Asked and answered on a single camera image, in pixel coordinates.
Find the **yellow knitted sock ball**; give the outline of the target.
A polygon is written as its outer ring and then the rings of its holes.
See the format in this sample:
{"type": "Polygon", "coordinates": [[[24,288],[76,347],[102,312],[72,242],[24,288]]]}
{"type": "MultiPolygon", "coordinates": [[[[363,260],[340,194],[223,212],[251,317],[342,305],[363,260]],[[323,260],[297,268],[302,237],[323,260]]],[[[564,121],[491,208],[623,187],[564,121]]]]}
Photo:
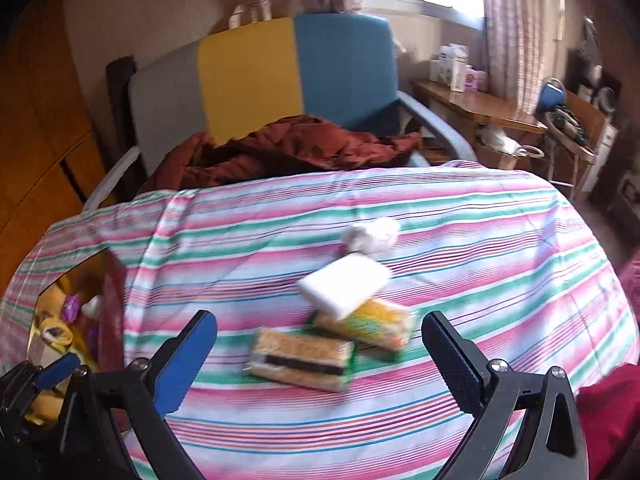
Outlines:
{"type": "Polygon", "coordinates": [[[60,318],[44,318],[40,322],[40,336],[43,341],[55,348],[56,351],[65,352],[74,341],[74,334],[60,318]]]}

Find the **gold metal tin box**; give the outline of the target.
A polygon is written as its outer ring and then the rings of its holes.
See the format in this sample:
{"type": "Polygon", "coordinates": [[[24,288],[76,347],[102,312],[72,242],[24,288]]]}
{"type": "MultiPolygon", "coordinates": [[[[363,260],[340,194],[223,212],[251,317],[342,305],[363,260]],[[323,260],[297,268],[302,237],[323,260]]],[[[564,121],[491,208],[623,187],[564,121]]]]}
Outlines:
{"type": "Polygon", "coordinates": [[[95,373],[125,367],[126,268],[110,250],[82,260],[40,292],[27,343],[42,368],[67,353],[95,373]]]}

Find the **purple snack packet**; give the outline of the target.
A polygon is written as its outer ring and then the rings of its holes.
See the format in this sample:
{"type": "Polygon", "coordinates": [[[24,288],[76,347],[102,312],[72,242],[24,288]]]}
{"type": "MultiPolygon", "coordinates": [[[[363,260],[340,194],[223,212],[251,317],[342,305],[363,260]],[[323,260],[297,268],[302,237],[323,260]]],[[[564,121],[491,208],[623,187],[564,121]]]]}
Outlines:
{"type": "Polygon", "coordinates": [[[65,323],[73,324],[76,322],[80,310],[80,296],[78,294],[66,296],[61,311],[61,318],[65,323]]]}

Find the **rice cracker snack pack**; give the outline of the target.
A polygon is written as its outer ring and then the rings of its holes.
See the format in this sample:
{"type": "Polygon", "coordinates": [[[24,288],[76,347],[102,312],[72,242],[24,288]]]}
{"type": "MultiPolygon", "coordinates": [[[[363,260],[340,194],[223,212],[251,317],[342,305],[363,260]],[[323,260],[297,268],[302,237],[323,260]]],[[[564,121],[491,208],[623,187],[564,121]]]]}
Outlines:
{"type": "Polygon", "coordinates": [[[244,370],[272,382],[342,392],[352,379],[355,354],[352,341],[260,328],[244,370]]]}

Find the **yellow green cracker pack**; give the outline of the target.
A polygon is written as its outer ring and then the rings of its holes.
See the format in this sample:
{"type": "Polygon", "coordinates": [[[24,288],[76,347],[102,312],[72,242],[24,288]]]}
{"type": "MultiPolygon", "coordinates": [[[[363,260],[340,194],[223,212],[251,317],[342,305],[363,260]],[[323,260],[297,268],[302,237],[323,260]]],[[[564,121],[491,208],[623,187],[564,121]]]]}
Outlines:
{"type": "Polygon", "coordinates": [[[318,311],[311,324],[319,330],[397,353],[411,338],[416,327],[416,314],[399,304],[374,298],[341,320],[334,320],[318,311]]]}

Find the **white foam block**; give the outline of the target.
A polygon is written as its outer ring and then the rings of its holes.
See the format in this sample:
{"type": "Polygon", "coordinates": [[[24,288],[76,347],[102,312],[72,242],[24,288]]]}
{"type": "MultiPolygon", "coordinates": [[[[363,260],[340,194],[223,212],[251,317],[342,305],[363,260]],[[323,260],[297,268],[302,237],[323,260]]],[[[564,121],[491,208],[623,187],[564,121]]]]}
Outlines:
{"type": "Polygon", "coordinates": [[[383,263],[349,254],[299,280],[297,289],[315,309],[341,320],[380,292],[392,275],[383,263]]]}

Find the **white plastic bag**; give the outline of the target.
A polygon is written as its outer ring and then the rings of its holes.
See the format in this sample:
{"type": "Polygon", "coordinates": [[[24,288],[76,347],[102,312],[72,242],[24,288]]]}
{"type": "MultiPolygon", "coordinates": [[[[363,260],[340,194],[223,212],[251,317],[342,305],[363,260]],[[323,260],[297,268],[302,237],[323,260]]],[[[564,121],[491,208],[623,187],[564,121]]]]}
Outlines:
{"type": "Polygon", "coordinates": [[[356,222],[342,234],[342,242],[348,252],[375,255],[386,252],[398,240],[400,222],[390,217],[356,222]]]}

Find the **red blanket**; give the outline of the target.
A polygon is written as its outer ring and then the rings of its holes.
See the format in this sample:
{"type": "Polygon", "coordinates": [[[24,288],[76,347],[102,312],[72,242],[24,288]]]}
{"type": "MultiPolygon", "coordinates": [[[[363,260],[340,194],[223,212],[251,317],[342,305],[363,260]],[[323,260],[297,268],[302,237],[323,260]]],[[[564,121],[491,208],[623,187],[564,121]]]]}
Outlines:
{"type": "Polygon", "coordinates": [[[576,405],[584,430],[590,479],[605,479],[639,433],[639,367],[616,367],[595,384],[582,387],[576,405]]]}

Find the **striped pink green bedsheet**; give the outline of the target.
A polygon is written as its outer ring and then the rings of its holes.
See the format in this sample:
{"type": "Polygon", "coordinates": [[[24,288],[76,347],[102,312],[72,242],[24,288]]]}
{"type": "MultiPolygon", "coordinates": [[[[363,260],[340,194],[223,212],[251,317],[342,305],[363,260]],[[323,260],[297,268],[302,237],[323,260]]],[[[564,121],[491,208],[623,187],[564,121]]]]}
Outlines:
{"type": "Polygon", "coordinates": [[[639,356],[612,264],[570,202],[521,171],[457,162],[274,178],[58,222],[1,301],[1,363],[26,354],[36,300],[102,249],[124,265],[124,355],[152,356],[198,310],[218,337],[171,429],[209,479],[431,479],[470,416],[419,332],[360,347],[343,392],[254,377],[255,334],[299,334],[364,297],[440,311],[488,358],[590,386],[639,356]]]}

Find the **wooden wardrobe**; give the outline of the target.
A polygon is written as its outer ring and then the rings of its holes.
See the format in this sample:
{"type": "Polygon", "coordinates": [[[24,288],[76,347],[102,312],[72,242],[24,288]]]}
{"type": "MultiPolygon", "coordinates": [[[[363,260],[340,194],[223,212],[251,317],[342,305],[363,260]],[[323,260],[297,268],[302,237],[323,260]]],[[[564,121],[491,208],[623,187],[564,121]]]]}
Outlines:
{"type": "Polygon", "coordinates": [[[64,0],[32,0],[1,34],[1,285],[105,176],[64,0]]]}

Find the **rust red jacket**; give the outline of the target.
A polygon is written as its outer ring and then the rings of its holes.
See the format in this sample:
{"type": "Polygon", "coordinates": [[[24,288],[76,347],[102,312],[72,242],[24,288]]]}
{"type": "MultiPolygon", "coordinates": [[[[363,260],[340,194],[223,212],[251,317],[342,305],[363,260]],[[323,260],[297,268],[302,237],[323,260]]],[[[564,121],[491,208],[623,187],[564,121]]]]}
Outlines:
{"type": "Polygon", "coordinates": [[[420,146],[416,132],[376,136],[310,115],[290,116],[222,145],[206,132],[195,133],[164,157],[140,191],[184,191],[312,172],[402,167],[420,146]]]}

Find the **wooden side desk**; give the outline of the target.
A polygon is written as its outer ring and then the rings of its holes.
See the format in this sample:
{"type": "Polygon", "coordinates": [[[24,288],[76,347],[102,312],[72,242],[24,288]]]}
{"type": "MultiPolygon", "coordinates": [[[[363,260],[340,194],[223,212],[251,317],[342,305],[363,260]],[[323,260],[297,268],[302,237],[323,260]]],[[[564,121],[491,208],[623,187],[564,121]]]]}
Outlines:
{"type": "Polygon", "coordinates": [[[533,115],[523,112],[514,103],[491,94],[453,92],[433,81],[415,80],[411,85],[413,92],[421,99],[438,103],[477,125],[495,125],[533,134],[545,134],[548,131],[547,126],[533,115]]]}

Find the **grey yellow blue chair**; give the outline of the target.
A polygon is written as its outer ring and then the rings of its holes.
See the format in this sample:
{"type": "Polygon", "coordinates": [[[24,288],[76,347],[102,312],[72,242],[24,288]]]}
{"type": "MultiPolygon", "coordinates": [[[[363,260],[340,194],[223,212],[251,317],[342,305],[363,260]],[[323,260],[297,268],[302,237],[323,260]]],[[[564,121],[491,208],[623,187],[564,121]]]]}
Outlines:
{"type": "Polygon", "coordinates": [[[359,13],[298,14],[206,36],[145,66],[106,66],[114,122],[126,153],[87,198],[94,211],[126,171],[147,174],[193,133],[242,139],[285,116],[309,114],[350,131],[400,133],[408,114],[454,158],[475,159],[456,129],[400,91],[390,23],[359,13]]]}

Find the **white carton box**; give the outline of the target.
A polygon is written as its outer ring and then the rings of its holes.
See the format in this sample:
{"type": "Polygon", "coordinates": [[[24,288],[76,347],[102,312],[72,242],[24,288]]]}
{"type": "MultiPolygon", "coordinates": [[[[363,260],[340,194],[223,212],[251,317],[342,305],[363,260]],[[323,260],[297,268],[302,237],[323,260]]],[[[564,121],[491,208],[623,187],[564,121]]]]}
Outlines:
{"type": "Polygon", "coordinates": [[[462,93],[468,69],[469,50],[463,44],[443,44],[439,49],[438,79],[450,91],[462,93]]]}

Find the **pink patterned curtain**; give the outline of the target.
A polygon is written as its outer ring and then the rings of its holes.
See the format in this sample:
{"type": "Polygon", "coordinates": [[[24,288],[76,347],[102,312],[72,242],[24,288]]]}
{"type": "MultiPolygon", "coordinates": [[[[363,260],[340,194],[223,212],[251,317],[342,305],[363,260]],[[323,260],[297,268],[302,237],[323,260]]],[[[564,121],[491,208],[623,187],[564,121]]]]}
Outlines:
{"type": "Polygon", "coordinates": [[[489,89],[531,113],[544,79],[548,0],[484,0],[489,89]]]}

